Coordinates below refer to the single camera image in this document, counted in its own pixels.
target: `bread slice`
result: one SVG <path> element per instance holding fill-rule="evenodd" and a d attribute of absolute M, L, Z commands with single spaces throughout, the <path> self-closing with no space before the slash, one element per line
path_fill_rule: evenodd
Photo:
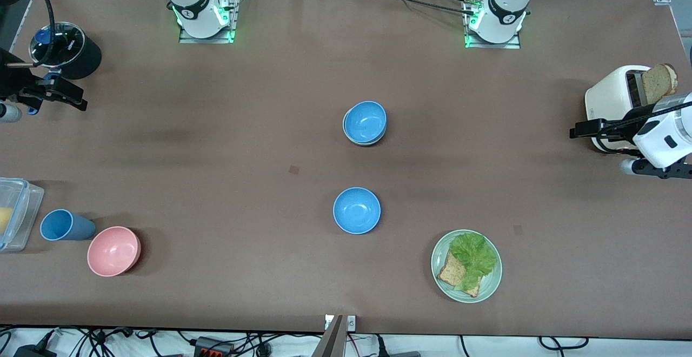
<path fill-rule="evenodd" d="M 444 266 L 440 269 L 440 274 L 437 278 L 441 281 L 451 285 L 457 286 L 458 283 L 462 282 L 467 269 L 464 264 L 460 263 L 457 258 L 452 256 L 452 252 L 447 253 L 447 258 L 444 260 Z M 483 276 L 478 277 L 478 285 L 472 290 L 465 290 L 464 292 L 469 294 L 470 297 L 476 298 L 478 296 L 478 291 L 480 290 L 480 280 Z"/>
<path fill-rule="evenodd" d="M 647 104 L 657 103 L 677 92 L 677 73 L 671 64 L 658 64 L 642 74 L 642 84 Z"/>

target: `brown table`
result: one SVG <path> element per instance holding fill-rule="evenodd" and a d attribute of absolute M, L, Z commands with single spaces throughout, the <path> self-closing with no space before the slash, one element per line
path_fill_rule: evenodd
<path fill-rule="evenodd" d="M 0 322 L 318 332 L 353 313 L 359 332 L 690 337 L 690 182 L 568 139 L 618 66 L 671 63 L 692 88 L 668 7 L 532 0 L 522 49 L 484 50 L 458 15 L 399 0 L 247 0 L 229 45 L 178 44 L 166 0 L 52 2 L 103 62 L 77 82 L 85 113 L 46 103 L 2 126 L 2 174 L 45 188 L 38 221 L 133 227 L 143 258 L 101 278 L 89 241 L 36 226 L 0 259 Z M 35 0 L 15 53 L 46 21 Z M 341 118 L 366 99 L 390 125 L 361 148 Z M 383 205 L 364 236 L 332 220 L 351 186 Z M 462 228 L 504 265 L 477 305 L 430 272 Z"/>

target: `clear food container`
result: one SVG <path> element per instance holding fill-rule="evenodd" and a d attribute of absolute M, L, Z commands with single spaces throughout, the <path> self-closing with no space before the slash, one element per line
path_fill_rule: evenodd
<path fill-rule="evenodd" d="M 0 177 L 0 253 L 26 246 L 44 190 L 21 178 Z"/>

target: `red wire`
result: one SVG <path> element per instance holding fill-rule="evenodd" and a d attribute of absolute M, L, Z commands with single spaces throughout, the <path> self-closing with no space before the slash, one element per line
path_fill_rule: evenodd
<path fill-rule="evenodd" d="M 351 345 L 353 345 L 353 348 L 356 350 L 356 355 L 358 357 L 361 357 L 361 354 L 358 352 L 358 347 L 356 346 L 356 341 L 353 340 L 353 337 L 351 337 L 351 334 L 348 335 L 349 340 L 351 340 Z"/>

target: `lettuce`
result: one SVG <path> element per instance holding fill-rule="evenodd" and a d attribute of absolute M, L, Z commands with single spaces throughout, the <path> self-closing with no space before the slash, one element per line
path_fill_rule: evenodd
<path fill-rule="evenodd" d="M 467 269 L 455 290 L 474 289 L 478 285 L 478 277 L 491 273 L 495 268 L 495 253 L 480 234 L 470 232 L 458 235 L 450 244 L 449 251 Z"/>

